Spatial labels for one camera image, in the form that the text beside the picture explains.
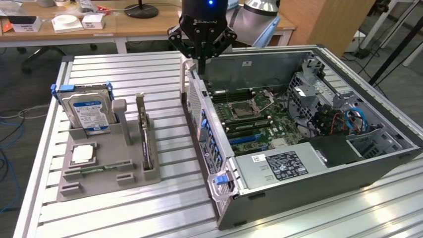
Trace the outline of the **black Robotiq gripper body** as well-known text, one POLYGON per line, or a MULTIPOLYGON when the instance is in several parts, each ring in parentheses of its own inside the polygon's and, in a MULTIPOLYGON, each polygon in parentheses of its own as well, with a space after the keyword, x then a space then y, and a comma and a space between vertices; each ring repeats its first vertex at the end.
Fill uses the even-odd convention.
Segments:
POLYGON ((226 0, 185 0, 179 25, 191 42, 201 42, 202 48, 207 41, 210 29, 221 35, 227 25, 229 1, 226 0))

